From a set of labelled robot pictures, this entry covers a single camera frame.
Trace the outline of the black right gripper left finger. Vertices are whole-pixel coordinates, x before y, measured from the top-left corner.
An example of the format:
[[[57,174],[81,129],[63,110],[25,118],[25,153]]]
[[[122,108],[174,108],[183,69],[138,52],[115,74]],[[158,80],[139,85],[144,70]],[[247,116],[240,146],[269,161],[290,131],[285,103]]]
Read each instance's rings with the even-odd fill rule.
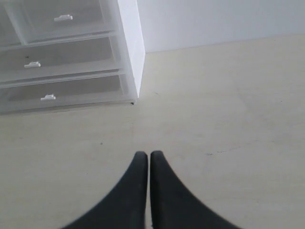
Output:
[[[96,206],[66,229],[144,229],[148,156],[136,152],[114,188]]]

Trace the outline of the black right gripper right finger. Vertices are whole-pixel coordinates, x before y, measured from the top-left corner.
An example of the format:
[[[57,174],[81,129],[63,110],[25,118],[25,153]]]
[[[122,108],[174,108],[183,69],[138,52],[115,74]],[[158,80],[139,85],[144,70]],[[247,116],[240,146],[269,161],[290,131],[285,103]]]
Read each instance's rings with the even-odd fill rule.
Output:
[[[150,159],[150,202],[154,229],[236,229],[203,204],[181,182],[162,151]]]

